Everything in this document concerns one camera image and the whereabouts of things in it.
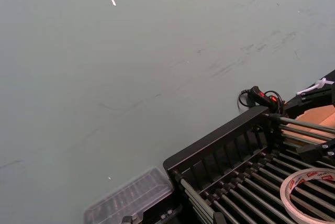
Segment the gray floor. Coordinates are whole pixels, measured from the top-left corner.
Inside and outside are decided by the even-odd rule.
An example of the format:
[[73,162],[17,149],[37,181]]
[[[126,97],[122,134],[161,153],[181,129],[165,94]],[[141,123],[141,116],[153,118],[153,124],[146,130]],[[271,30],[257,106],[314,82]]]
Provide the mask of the gray floor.
[[333,0],[0,0],[0,223],[86,206],[334,69]]

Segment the roll of tape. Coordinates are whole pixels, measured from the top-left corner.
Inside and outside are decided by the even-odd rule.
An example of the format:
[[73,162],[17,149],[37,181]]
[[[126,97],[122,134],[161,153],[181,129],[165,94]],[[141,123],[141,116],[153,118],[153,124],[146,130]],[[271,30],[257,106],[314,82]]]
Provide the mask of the roll of tape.
[[310,168],[300,170],[287,177],[281,185],[281,199],[287,213],[294,219],[298,224],[334,224],[334,222],[323,221],[311,216],[308,216],[298,210],[291,202],[290,194],[294,187],[310,180],[330,180],[335,181],[335,170],[324,169],[324,168]]

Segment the plastic container lid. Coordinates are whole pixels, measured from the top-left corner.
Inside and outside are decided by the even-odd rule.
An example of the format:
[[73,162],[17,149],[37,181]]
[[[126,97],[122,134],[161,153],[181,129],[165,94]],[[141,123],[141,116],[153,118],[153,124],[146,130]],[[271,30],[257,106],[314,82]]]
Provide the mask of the plastic container lid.
[[131,182],[110,193],[84,212],[84,224],[120,224],[132,216],[134,224],[143,220],[143,212],[172,193],[168,179],[153,167]]

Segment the black metal rack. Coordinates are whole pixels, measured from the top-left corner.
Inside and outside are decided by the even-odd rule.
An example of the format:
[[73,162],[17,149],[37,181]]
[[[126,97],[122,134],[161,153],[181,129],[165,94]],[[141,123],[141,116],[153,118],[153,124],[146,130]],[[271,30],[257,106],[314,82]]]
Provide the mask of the black metal rack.
[[[267,108],[253,107],[163,163],[186,211],[200,222],[295,223],[279,188],[286,176],[313,165],[266,115]],[[327,160],[317,166],[335,169]],[[296,191],[293,202],[301,211],[335,222],[335,184],[309,182]]]

